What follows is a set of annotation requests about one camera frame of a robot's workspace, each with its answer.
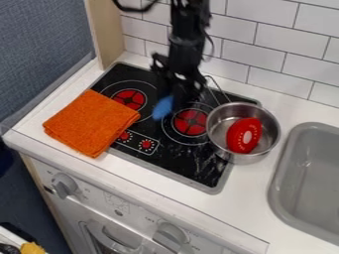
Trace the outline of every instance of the metal pot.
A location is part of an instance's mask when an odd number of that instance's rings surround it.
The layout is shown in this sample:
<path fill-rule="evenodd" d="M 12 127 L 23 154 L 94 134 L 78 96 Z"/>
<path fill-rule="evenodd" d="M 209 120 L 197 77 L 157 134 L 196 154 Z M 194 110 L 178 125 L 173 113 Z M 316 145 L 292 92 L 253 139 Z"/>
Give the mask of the metal pot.
<path fill-rule="evenodd" d="M 227 149 L 228 128 L 237 120 L 256 117 L 262 122 L 263 135 L 258 146 L 250 154 L 238 154 Z M 276 117 L 261 106 L 245 102 L 233 102 L 218 106 L 207 117 L 207 135 L 215 153 L 233 164 L 259 162 L 277 144 L 281 127 Z"/>

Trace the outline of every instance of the control knob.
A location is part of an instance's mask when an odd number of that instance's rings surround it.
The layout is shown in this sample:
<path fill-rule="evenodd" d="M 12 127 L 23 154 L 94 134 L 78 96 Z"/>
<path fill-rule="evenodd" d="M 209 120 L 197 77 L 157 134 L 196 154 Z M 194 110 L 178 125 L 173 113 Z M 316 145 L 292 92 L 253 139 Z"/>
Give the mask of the control knob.
<path fill-rule="evenodd" d="M 53 177 L 52 187 L 56 190 L 57 195 L 61 199 L 65 199 L 69 195 L 76 195 L 78 193 L 78 185 L 75 180 L 64 173 L 57 173 Z"/>
<path fill-rule="evenodd" d="M 168 222 L 163 222 L 158 227 L 153 240 L 175 254 L 194 254 L 187 235 Z"/>

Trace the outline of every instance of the gray wall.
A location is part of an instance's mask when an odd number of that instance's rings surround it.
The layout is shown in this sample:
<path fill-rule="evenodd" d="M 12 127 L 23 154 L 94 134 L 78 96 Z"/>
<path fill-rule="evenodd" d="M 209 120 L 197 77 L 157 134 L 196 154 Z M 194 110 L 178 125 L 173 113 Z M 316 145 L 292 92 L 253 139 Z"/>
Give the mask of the gray wall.
<path fill-rule="evenodd" d="M 0 122 L 92 52 L 82 1 L 0 0 Z M 70 254 L 17 155 L 0 178 L 0 222 L 25 230 L 49 253 Z"/>
<path fill-rule="evenodd" d="M 83 0 L 0 0 L 0 121 L 91 51 Z"/>

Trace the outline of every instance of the sink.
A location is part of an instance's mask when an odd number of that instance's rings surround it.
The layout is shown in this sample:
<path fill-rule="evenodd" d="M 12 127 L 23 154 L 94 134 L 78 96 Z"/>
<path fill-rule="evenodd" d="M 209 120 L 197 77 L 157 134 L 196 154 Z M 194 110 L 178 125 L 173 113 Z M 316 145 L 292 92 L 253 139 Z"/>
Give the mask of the sink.
<path fill-rule="evenodd" d="M 339 245 L 339 128 L 303 123 L 291 130 L 269 203 L 289 226 Z"/>

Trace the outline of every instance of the orange towel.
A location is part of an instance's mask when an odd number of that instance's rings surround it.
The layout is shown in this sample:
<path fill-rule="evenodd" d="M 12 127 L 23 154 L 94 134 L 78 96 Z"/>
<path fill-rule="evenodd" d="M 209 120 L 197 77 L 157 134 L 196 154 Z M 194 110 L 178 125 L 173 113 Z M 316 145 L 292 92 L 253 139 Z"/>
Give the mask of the orange towel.
<path fill-rule="evenodd" d="M 91 158 L 104 152 L 140 114 L 93 90 L 87 90 L 44 123 L 45 132 Z"/>

